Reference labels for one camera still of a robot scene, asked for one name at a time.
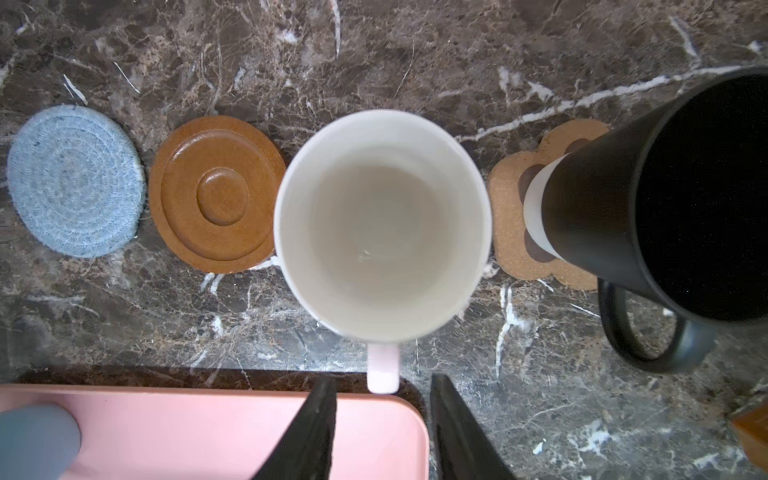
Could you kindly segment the brown paw shaped coaster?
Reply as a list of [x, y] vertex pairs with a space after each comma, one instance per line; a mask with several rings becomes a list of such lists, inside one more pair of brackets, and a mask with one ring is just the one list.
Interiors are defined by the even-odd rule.
[[492, 206], [493, 247], [500, 268], [518, 280], [549, 277], [580, 291], [597, 288], [597, 278], [540, 248], [524, 224], [523, 201], [534, 176], [560, 157], [604, 135], [609, 126], [594, 119], [565, 122], [541, 140], [535, 151], [521, 151], [498, 162], [488, 177]]

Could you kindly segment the blue grey round coaster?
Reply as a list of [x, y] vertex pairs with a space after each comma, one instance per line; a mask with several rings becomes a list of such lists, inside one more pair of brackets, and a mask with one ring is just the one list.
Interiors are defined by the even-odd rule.
[[6, 175], [24, 225], [58, 253], [101, 257], [137, 233], [144, 169], [129, 136], [100, 112], [59, 105], [33, 115], [14, 137]]

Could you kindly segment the black mug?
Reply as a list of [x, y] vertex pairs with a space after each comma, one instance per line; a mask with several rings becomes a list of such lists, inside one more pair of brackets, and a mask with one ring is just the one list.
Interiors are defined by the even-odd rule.
[[530, 182], [524, 222], [593, 274], [605, 334], [655, 374], [699, 365], [728, 327], [767, 321], [767, 71], [702, 84]]

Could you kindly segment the white pink mug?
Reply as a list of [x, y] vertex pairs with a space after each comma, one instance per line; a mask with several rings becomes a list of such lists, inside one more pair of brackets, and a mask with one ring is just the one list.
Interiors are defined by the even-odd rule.
[[368, 110], [314, 134], [281, 183], [274, 240], [283, 276], [320, 324], [367, 347], [367, 387], [393, 394], [400, 347], [461, 313], [491, 247], [485, 183], [448, 132]]

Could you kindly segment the brown wooden coaster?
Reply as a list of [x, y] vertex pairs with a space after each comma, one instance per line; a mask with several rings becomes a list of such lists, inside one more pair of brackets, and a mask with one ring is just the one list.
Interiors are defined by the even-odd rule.
[[189, 121], [156, 152], [152, 219], [169, 249], [204, 272], [229, 274], [268, 259], [286, 164], [277, 146], [229, 116]]

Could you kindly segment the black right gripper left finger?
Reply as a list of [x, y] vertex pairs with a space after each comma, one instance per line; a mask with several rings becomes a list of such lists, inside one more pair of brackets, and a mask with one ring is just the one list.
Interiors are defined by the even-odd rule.
[[336, 412], [336, 382], [321, 377], [252, 479], [329, 479]]

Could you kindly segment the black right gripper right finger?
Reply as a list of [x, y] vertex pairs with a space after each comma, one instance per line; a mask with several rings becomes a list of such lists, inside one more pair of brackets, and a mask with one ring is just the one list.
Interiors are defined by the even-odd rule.
[[432, 375], [430, 408], [440, 479], [515, 479], [445, 374]]

